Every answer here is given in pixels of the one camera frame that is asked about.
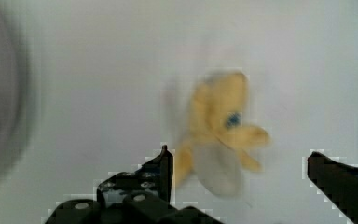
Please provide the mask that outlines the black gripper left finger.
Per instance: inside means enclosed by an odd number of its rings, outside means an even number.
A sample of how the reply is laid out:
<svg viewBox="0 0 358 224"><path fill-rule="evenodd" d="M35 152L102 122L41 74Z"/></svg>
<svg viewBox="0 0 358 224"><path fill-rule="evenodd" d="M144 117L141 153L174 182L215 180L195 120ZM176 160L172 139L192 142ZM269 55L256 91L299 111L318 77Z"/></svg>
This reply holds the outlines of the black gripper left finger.
<svg viewBox="0 0 358 224"><path fill-rule="evenodd" d="M170 204L173 156L167 146L134 172L98 185L95 199L60 203L45 224L223 224L194 206Z"/></svg>

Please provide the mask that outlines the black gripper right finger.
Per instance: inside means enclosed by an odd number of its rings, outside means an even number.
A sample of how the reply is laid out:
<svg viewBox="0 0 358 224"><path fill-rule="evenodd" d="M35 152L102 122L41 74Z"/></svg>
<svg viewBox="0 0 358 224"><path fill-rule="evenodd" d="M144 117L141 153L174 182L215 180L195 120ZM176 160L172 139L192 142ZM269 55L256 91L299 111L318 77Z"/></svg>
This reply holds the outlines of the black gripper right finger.
<svg viewBox="0 0 358 224"><path fill-rule="evenodd" d="M307 158L307 176L340 212L358 224L358 167L312 152Z"/></svg>

